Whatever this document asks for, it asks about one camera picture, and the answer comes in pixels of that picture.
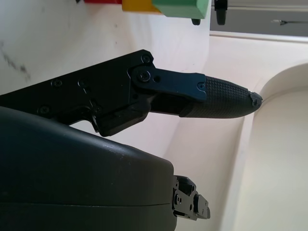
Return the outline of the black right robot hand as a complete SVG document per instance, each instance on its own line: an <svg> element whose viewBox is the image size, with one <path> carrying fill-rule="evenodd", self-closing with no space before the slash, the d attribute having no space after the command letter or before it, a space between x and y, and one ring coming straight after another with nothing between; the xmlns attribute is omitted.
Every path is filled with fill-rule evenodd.
<svg viewBox="0 0 308 231"><path fill-rule="evenodd" d="M209 219L196 185L160 157L108 140L150 112L238 118L262 97L136 51L0 97L3 231L173 231Z"/></svg>

